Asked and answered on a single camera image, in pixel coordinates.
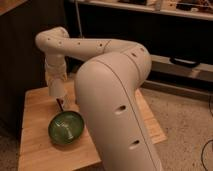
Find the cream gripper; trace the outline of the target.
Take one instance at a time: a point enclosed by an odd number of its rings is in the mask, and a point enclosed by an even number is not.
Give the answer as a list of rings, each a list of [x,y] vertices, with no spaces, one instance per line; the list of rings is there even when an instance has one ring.
[[[46,70],[45,78],[47,86],[49,88],[49,95],[57,98],[56,101],[61,112],[64,111],[61,101],[58,98],[62,98],[67,94],[64,87],[64,83],[67,81],[67,74],[65,70]]]

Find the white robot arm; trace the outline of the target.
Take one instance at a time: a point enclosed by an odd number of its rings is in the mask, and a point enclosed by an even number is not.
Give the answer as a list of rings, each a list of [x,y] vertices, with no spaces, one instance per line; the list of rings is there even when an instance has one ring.
[[[71,38],[63,27],[38,33],[35,42],[53,97],[67,96],[65,58],[83,62],[75,96],[105,170],[163,171],[135,98],[151,71],[148,50],[133,41]]]

